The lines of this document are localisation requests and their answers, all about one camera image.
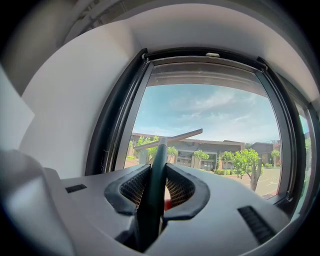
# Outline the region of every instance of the white wall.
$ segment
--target white wall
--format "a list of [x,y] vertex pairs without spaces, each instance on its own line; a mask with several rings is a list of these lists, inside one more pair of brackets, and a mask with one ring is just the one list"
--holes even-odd
[[140,49],[132,31],[118,21],[75,38],[53,54],[22,95],[35,117],[20,150],[62,179],[84,175],[103,104]]
[[34,116],[0,65],[0,149],[18,150]]
[[241,12],[208,4],[176,4],[125,20],[141,47],[149,51],[199,46],[266,59],[310,101],[319,91],[306,64],[278,33]]

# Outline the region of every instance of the red object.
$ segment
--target red object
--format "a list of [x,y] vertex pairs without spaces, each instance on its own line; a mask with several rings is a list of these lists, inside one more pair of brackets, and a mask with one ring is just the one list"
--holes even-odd
[[171,209],[171,200],[166,199],[166,200],[164,200],[164,210],[167,211],[169,209]]

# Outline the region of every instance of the blue sky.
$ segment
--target blue sky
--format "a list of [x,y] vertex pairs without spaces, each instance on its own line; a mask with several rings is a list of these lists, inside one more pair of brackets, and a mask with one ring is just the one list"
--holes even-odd
[[267,97],[206,84],[145,89],[134,133],[171,137],[200,128],[203,133],[190,139],[255,143],[280,138]]

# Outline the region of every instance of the parking lot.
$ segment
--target parking lot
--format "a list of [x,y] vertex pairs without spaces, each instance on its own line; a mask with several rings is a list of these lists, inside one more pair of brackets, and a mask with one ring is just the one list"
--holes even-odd
[[[255,192],[266,199],[275,196],[278,190],[280,172],[280,168],[264,169],[263,174],[258,180]],[[236,175],[226,177],[228,179],[234,179],[250,188],[250,178],[247,174],[245,174],[242,179],[238,178]]]

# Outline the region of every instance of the white ceiling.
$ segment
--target white ceiling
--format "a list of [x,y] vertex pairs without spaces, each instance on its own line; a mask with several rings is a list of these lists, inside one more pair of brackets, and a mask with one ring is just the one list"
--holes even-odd
[[263,57],[310,101],[319,91],[307,65],[277,32],[233,9],[209,4],[176,4],[125,20],[142,48],[154,50],[199,46]]

